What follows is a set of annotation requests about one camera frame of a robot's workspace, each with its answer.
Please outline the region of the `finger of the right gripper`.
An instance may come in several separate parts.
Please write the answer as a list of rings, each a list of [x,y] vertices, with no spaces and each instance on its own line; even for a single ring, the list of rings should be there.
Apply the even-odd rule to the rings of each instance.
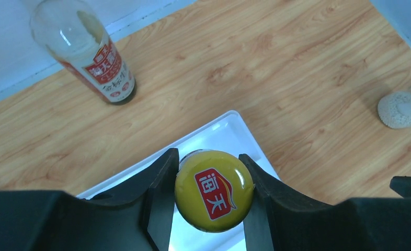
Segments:
[[[411,176],[393,177],[390,188],[403,198],[411,198]]]

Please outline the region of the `black cap soy sauce bottle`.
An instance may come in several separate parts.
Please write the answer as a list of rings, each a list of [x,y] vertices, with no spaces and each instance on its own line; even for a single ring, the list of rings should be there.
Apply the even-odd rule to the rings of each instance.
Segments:
[[[41,1],[30,29],[38,45],[106,103],[123,105],[134,97],[132,71],[85,1]]]

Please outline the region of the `yellow cap sauce bottle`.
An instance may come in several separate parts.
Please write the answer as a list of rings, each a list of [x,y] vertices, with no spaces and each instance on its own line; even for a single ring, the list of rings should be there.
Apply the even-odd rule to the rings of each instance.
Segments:
[[[179,163],[175,202],[180,215],[193,227],[221,233],[239,225],[250,211],[255,184],[237,157],[199,149]]]

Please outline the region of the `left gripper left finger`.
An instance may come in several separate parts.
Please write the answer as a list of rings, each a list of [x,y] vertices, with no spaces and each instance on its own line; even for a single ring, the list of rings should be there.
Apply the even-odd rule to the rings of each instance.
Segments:
[[[0,250],[168,250],[178,167],[178,150],[169,149],[91,199],[0,191]]]

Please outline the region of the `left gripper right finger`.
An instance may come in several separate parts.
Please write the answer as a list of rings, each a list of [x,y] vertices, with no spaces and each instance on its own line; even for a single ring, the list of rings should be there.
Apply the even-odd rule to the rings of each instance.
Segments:
[[[350,198],[330,205],[310,198],[239,159],[255,179],[244,219],[247,250],[411,250],[411,198]]]

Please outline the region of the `white divided tray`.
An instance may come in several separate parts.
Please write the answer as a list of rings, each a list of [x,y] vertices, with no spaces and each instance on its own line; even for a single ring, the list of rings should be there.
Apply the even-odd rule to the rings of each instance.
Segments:
[[[255,179],[238,156],[277,173],[241,115],[228,111],[172,148],[180,163],[168,249],[245,250],[243,218],[254,201]]]

